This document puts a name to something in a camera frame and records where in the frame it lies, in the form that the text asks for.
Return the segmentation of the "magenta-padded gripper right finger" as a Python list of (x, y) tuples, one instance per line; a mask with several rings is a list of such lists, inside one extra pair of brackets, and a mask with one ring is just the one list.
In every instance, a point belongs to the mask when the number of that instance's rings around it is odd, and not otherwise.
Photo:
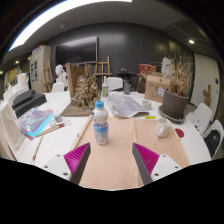
[(132, 154), (144, 185), (182, 169), (182, 167), (167, 154), (158, 155), (137, 143), (134, 143), (132, 146)]

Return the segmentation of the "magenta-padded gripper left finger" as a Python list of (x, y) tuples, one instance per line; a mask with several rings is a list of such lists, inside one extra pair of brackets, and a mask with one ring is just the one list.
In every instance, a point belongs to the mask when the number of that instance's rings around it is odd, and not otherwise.
[(90, 144), (86, 143), (65, 155), (55, 155), (42, 168), (56, 176), (79, 184), (90, 153)]

